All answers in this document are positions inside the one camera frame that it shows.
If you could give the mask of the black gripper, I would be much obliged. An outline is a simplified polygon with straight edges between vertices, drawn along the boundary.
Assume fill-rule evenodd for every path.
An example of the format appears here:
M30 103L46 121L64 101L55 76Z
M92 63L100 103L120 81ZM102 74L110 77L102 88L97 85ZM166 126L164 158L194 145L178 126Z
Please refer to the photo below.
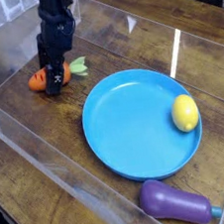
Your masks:
M46 69L46 94L60 94L64 79L63 55L72 48L75 20L69 6L73 0L40 0L37 34L40 67Z

